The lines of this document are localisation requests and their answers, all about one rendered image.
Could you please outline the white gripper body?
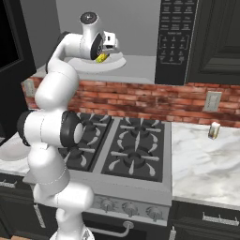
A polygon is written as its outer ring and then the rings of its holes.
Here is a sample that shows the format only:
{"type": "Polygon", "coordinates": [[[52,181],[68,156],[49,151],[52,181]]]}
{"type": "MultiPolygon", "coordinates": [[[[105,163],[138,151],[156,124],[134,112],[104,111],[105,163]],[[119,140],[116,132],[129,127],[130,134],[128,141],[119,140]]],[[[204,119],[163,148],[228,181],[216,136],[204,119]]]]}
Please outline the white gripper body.
{"type": "Polygon", "coordinates": [[[116,40],[113,45],[110,45],[110,44],[105,45],[104,46],[104,52],[106,54],[119,53],[120,52],[119,41],[116,40]]]}

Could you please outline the yellow corn cob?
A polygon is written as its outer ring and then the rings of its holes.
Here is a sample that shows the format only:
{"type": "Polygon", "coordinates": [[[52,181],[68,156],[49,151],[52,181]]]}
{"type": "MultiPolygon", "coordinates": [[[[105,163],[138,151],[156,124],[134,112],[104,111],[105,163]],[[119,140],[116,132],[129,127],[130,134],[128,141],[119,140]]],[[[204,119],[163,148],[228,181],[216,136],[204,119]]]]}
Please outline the yellow corn cob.
{"type": "Polygon", "coordinates": [[[99,55],[96,59],[97,63],[103,63],[110,55],[106,54],[106,53],[102,53],[101,55],[99,55]]]}

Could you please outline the white microwave turntable plate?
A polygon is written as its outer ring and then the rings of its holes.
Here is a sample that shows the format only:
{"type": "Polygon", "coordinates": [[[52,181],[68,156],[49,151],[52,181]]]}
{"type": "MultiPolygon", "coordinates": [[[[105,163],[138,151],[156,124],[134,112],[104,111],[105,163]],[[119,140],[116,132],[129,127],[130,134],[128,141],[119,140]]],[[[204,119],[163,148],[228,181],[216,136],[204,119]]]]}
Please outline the white microwave turntable plate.
{"type": "Polygon", "coordinates": [[[69,58],[67,63],[73,66],[81,73],[102,73],[123,67],[127,60],[121,52],[111,53],[102,63],[94,60],[85,60],[80,58],[69,58]]]}

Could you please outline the black microwave oven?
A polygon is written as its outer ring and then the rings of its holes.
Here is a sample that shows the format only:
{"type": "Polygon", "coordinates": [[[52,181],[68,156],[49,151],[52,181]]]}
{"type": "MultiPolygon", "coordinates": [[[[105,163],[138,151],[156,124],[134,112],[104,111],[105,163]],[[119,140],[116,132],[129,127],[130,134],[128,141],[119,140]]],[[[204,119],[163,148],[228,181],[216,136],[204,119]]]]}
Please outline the black microwave oven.
{"type": "Polygon", "coordinates": [[[123,67],[102,73],[81,73],[87,81],[182,85],[198,0],[56,0],[60,28],[80,34],[79,17],[95,12],[103,29],[116,34],[123,67]]]}

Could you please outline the black microwave door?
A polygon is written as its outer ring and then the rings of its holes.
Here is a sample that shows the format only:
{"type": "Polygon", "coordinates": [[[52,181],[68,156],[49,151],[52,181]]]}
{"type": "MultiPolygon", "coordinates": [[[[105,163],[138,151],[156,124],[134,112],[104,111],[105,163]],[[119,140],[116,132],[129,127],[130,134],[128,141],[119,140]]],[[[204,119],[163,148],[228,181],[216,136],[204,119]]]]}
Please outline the black microwave door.
{"type": "Polygon", "coordinates": [[[0,126],[7,139],[28,110],[22,82],[35,72],[21,1],[0,0],[0,126]]]}

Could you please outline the steel gas hob stove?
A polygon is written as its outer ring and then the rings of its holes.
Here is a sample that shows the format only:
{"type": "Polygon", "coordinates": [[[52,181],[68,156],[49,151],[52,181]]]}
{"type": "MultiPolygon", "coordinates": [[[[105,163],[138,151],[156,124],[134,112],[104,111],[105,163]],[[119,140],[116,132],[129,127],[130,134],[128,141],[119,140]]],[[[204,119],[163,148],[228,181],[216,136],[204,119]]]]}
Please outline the steel gas hob stove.
{"type": "Polygon", "coordinates": [[[94,192],[93,204],[84,212],[165,226],[173,195],[171,124],[86,113],[77,116],[82,123],[80,142],[58,151],[70,180],[94,192]],[[113,202],[112,211],[101,208],[105,199],[113,202]],[[124,203],[133,203],[138,213],[129,217],[124,203]],[[151,219],[146,214],[149,207],[157,207],[162,219],[151,219]]]}

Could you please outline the small white shaker jar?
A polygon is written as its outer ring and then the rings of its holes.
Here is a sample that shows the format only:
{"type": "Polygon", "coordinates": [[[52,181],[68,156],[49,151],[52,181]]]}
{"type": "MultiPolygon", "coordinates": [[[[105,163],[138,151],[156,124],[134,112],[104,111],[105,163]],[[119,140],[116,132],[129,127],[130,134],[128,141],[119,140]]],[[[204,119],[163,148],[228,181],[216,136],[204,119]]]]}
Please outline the small white shaker jar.
{"type": "Polygon", "coordinates": [[[218,136],[219,129],[220,129],[220,124],[217,122],[213,122],[211,124],[211,127],[209,128],[208,137],[214,140],[218,136]]]}

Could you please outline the steel stove knob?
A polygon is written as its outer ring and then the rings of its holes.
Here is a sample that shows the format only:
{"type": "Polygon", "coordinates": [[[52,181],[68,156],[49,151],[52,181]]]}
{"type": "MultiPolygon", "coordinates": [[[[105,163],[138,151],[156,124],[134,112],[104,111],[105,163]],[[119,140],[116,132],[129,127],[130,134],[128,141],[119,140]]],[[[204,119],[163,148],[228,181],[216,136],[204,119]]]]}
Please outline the steel stove knob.
{"type": "Polygon", "coordinates": [[[162,219],[162,212],[157,207],[147,208],[146,214],[154,221],[157,221],[158,219],[162,219]]]}
{"type": "Polygon", "coordinates": [[[108,199],[103,200],[100,206],[105,212],[109,212],[113,210],[113,202],[108,199]]]}
{"type": "Polygon", "coordinates": [[[124,203],[123,210],[130,218],[138,213],[138,208],[132,202],[124,203]]]}

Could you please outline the dark drawer front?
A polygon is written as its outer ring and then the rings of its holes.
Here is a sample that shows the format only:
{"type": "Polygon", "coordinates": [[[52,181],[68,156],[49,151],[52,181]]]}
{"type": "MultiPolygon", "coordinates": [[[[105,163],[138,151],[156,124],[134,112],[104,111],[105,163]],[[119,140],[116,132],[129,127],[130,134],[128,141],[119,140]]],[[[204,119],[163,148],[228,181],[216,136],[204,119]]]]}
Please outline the dark drawer front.
{"type": "Polygon", "coordinates": [[[23,177],[0,172],[0,190],[12,192],[21,195],[31,195],[32,189],[25,184],[23,177]]]}
{"type": "Polygon", "coordinates": [[[230,226],[203,220],[207,216],[240,221],[240,211],[198,203],[173,201],[170,227],[176,229],[175,240],[240,240],[240,225],[230,226]]]}

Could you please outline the black oven door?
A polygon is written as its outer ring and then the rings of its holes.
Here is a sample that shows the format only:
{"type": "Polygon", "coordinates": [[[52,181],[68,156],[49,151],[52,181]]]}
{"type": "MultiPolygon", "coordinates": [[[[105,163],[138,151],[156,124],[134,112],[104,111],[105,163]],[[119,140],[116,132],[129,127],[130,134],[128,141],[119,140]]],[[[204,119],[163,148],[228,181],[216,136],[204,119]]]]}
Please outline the black oven door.
{"type": "Polygon", "coordinates": [[[82,214],[96,240],[168,240],[167,228],[130,219],[82,214]]]}

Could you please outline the dark base cupboard door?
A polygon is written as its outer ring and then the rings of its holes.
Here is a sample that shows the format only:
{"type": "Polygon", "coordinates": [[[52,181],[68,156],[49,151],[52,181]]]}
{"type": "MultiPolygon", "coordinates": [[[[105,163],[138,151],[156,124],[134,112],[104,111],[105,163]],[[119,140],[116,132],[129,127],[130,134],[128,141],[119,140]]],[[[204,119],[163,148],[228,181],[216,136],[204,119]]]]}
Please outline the dark base cupboard door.
{"type": "Polygon", "coordinates": [[[38,203],[46,228],[40,227],[34,201],[20,196],[0,196],[0,208],[13,235],[32,240],[49,240],[57,231],[56,209],[38,203]]]}

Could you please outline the grey wall socket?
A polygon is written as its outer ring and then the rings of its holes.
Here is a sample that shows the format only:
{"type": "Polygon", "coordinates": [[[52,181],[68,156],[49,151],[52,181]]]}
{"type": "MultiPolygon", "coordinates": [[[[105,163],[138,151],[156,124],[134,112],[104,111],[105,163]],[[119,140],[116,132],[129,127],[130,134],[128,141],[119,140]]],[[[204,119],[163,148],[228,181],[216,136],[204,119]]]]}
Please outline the grey wall socket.
{"type": "Polygon", "coordinates": [[[23,85],[24,85],[24,88],[25,88],[25,94],[29,98],[33,98],[35,96],[35,93],[36,93],[34,82],[32,80],[25,80],[23,82],[23,85]]]}
{"type": "Polygon", "coordinates": [[[205,112],[216,112],[221,99],[221,92],[208,91],[204,102],[203,110],[205,112]]]}

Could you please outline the dark wall cupboard door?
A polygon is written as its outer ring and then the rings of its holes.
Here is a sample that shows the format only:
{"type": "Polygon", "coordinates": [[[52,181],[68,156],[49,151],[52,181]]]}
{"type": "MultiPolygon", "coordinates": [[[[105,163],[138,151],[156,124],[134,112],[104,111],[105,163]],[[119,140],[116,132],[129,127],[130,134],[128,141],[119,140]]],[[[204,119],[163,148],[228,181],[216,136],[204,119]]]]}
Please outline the dark wall cupboard door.
{"type": "Polygon", "coordinates": [[[187,81],[240,85],[240,0],[200,0],[187,81]]]}

